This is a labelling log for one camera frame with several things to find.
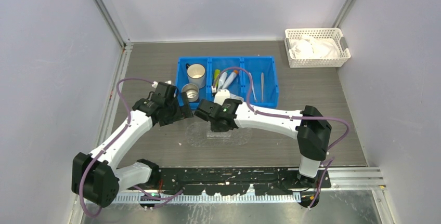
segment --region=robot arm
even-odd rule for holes
[[[257,106],[253,108],[266,113],[289,116],[322,116],[316,108],[311,106],[306,106],[303,111],[281,111]],[[327,121],[294,120],[259,115],[252,112],[245,103],[236,99],[225,99],[222,105],[202,100],[194,114],[209,121],[211,131],[214,132],[224,132],[235,128],[257,128],[297,139],[302,155],[299,173],[306,178],[314,179],[320,162],[326,158],[331,134],[331,125]]]
[[[131,122],[117,141],[103,153],[86,175],[83,195],[101,207],[107,207],[117,193],[144,183],[155,186],[160,179],[159,166],[141,159],[135,164],[117,169],[123,156],[133,144],[156,123],[160,126],[193,117],[186,94],[182,94],[184,106],[180,107],[175,86],[160,82],[149,98],[138,100],[132,107]],[[100,146],[88,155],[79,153],[73,160],[72,191],[79,193],[80,181],[86,167],[127,125],[127,119]]]

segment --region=blue plastic bin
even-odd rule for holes
[[[187,68],[185,67],[186,64],[201,64],[205,67],[205,70],[207,72],[205,79],[207,79],[208,75],[210,74],[209,67],[209,59],[210,57],[181,57],[178,60],[178,65],[176,68],[176,80],[175,85],[178,88],[179,92],[181,92],[182,87],[188,83],[188,76],[187,76]],[[205,87],[199,89],[199,101],[201,99],[207,99],[207,93],[211,94],[210,85],[207,83]],[[179,93],[178,96],[179,105],[184,105],[182,101],[182,97]],[[190,107],[195,110],[198,107],[199,101],[190,103]]]
[[[186,64],[201,64],[205,67],[206,85],[199,89],[199,101],[190,103],[191,109],[195,110],[201,99],[214,100],[211,93],[211,85],[214,81],[214,71],[216,69],[223,70],[227,67],[241,67],[251,72],[254,81],[254,89],[256,92],[257,102],[251,94],[250,103],[256,106],[275,108],[279,100],[279,85],[277,82],[277,72],[272,56],[249,56],[249,57],[180,57],[176,69],[175,84],[179,91],[182,87],[189,83],[187,76]],[[261,73],[264,73],[264,102],[261,102]],[[228,90],[235,95],[244,99],[247,96],[247,90],[250,87],[248,76],[243,72],[239,72],[239,76],[228,87]],[[182,98],[178,96],[179,104],[182,106]]]
[[[228,67],[242,67],[241,66],[241,58],[240,57],[213,57],[211,58],[211,71],[209,74],[211,74],[210,78],[207,81],[207,85],[212,85],[214,82],[214,71],[216,69],[219,69],[222,71],[225,68]],[[227,77],[233,72],[234,70],[227,71]],[[238,76],[236,76],[235,80],[231,83],[231,85],[228,87],[228,90],[230,93],[241,96],[241,73],[239,73]],[[208,95],[209,101],[214,101],[213,94],[210,93]]]
[[[243,68],[253,76],[254,91],[257,102],[254,101],[251,91],[250,103],[255,106],[275,108],[279,101],[279,84],[277,82],[276,64],[273,56],[243,57]],[[262,102],[262,81],[261,74],[264,73],[264,95]],[[242,79],[242,98],[246,98],[250,88],[248,76],[241,76]]]

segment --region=white wire basket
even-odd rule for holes
[[[303,34],[307,34],[317,39],[332,38],[340,49],[340,56],[335,58],[295,58],[291,50],[290,40],[300,39]],[[341,67],[350,57],[349,48],[343,37],[342,30],[338,28],[298,28],[285,30],[285,48],[291,68],[315,68],[315,67]]]

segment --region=wood grain surface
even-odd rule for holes
[[[333,166],[366,166],[366,161],[354,129],[351,114],[343,95],[335,68],[289,68],[283,41],[253,42],[193,42],[139,43],[133,47],[126,77],[142,77],[155,81],[174,80],[176,62],[181,56],[274,56],[279,81],[277,109],[301,110],[306,104],[315,106],[324,116],[347,120],[352,126],[349,135],[330,150],[335,156]],[[147,97],[153,88],[145,82],[130,81],[122,93],[129,105]],[[121,101],[113,129],[126,118]],[[300,152],[297,141],[287,136],[258,129],[251,130],[245,144],[198,147],[186,136],[190,124],[200,122],[197,117],[168,126],[155,126],[130,149],[120,166],[133,164],[137,159],[151,160],[162,167],[194,166],[298,166]],[[345,127],[331,122],[333,142],[344,133]]]

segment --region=metal cup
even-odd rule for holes
[[[206,69],[201,64],[192,64],[187,67],[188,81],[195,84],[198,88],[205,86]]]
[[[195,84],[186,84],[182,87],[182,93],[187,94],[188,102],[196,102],[199,99],[199,88]]]

